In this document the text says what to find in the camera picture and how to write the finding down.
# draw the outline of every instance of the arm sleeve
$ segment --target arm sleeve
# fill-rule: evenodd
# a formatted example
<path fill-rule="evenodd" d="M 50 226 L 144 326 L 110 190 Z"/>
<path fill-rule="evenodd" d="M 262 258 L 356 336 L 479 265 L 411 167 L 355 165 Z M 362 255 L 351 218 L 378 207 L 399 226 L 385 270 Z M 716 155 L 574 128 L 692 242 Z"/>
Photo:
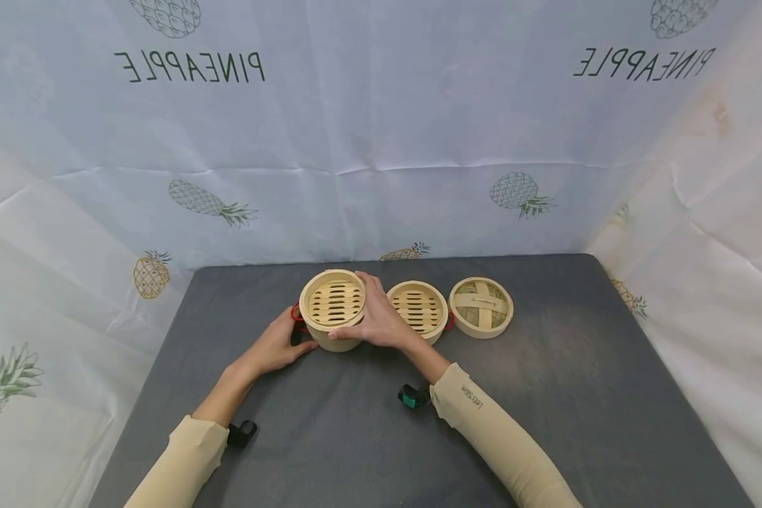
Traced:
<path fill-rule="evenodd" d="M 438 416 L 471 443 L 521 508 L 581 508 L 535 440 L 459 365 L 430 392 Z"/>
<path fill-rule="evenodd" d="M 185 416 L 125 508 L 191 508 L 220 465 L 228 429 Z"/>

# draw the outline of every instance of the person's right hand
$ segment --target person's right hand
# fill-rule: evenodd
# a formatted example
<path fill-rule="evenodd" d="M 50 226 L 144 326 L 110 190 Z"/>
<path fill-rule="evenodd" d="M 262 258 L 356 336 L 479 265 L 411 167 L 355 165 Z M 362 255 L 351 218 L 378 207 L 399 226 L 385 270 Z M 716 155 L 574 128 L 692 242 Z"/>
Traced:
<path fill-rule="evenodd" d="M 356 272 L 356 276 L 364 281 L 364 319 L 356 326 L 333 330 L 328 334 L 329 338 L 334 341 L 358 339 L 374 346 L 397 349 L 409 341 L 423 342 L 423 338 L 398 315 L 379 278 L 365 272 Z"/>

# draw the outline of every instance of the gray tablecloth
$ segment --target gray tablecloth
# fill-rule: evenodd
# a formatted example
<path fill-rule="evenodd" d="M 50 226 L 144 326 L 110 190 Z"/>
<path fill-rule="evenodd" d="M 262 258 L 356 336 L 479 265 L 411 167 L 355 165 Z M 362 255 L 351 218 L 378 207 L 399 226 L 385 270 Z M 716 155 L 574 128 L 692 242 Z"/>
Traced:
<path fill-rule="evenodd" d="M 750 507 L 751 503 L 600 264 L 587 255 L 210 267 L 195 273 L 93 497 L 122 507 L 217 376 L 308 279 L 366 270 L 444 295 L 496 279 L 514 299 L 508 330 L 455 329 L 437 349 L 460 363 L 556 462 L 585 507 Z M 508 507 L 485 462 L 430 406 L 401 354 L 361 344 L 315 351 L 258 381 L 237 415 L 260 426 L 226 450 L 196 507 Z"/>

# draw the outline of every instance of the bamboo steamer lid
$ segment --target bamboo steamer lid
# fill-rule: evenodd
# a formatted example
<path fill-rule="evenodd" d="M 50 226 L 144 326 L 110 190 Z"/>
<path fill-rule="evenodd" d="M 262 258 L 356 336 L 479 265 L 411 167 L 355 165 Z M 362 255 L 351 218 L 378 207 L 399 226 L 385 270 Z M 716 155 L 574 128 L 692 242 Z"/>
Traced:
<path fill-rule="evenodd" d="M 514 317 L 514 301 L 501 285 L 485 277 L 469 277 L 454 285 L 449 308 L 455 325 L 476 339 L 492 339 Z"/>
<path fill-rule="evenodd" d="M 392 306 L 430 345 L 437 342 L 449 321 L 446 299 L 431 284 L 408 280 L 387 291 Z"/>
<path fill-rule="evenodd" d="M 347 270 L 326 270 L 302 288 L 299 312 L 319 346 L 343 353 L 361 341 L 332 341 L 327 334 L 337 328 L 357 325 L 364 317 L 364 303 L 364 283 L 356 274 Z"/>

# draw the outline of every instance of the white backdrop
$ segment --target white backdrop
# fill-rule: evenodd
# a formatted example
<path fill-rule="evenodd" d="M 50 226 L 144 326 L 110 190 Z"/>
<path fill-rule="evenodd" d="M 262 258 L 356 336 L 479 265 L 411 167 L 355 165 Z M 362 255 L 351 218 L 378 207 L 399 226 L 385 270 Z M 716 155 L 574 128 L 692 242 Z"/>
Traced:
<path fill-rule="evenodd" d="M 596 237 L 762 506 L 762 2 L 2 1 L 0 506 L 85 506 L 196 268 Z"/>

